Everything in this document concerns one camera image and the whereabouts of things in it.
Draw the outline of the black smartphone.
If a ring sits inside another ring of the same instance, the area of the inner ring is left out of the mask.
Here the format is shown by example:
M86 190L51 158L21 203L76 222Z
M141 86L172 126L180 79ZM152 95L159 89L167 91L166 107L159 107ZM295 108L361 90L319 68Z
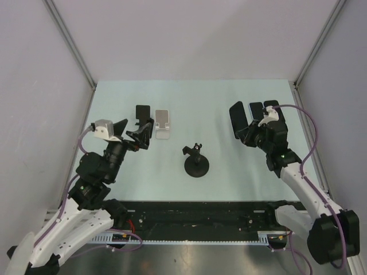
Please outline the black smartphone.
M242 101L236 102L229 109L233 133L249 126Z
M273 106L275 108L275 111L277 111L278 116L279 116L279 120L282 122L286 122L286 119L284 117L284 114L282 112L282 109L279 108L279 102L277 100L266 100L263 103L264 107L269 107L269 106Z

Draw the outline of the light blue cased smartphone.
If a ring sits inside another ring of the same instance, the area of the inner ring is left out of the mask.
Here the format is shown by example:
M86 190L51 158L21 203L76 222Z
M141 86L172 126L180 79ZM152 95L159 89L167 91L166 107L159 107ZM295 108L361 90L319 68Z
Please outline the light blue cased smartphone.
M253 120L261 121L264 118L264 106L262 102L249 103L249 108Z

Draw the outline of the white phone stand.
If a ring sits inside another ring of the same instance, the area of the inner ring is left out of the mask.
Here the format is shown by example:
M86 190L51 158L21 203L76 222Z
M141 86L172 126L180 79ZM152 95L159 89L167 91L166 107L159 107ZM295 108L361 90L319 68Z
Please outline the white phone stand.
M170 138L170 117L168 110L159 109L155 111L155 132L157 139L167 140Z

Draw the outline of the black round-base phone holder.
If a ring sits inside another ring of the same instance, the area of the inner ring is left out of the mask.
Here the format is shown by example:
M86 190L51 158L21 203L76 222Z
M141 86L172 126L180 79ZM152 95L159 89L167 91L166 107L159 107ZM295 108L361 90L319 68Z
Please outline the black round-base phone holder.
M202 144L195 143L190 148L185 146L182 149L184 155L189 155L184 163L186 173L194 178L200 178L206 175L209 171L209 161L201 154Z

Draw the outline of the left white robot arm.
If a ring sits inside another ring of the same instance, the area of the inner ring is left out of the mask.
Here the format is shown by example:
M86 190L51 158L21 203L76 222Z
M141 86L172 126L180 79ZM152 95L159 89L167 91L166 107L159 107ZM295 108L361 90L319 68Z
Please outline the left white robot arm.
M7 256L5 274L57 274L82 246L109 229L127 222L127 209L107 200L127 152L149 147L154 121L139 119L136 131L126 131L126 119L97 120L79 136L83 153L75 176L64 190L55 215L37 233L28 233Z

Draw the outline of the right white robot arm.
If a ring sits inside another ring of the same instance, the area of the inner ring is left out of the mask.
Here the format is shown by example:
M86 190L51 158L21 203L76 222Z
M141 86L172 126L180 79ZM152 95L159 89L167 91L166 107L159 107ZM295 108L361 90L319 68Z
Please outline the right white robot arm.
M319 264L359 255L357 214L343 210L310 182L301 170L301 159L288 147L286 124L281 120L265 124L254 120L248 124L246 118L232 119L231 123L236 139L265 152L268 169L291 188L309 214L305 217L290 205L283 205L265 214L265 225L271 230L284 225L302 237Z

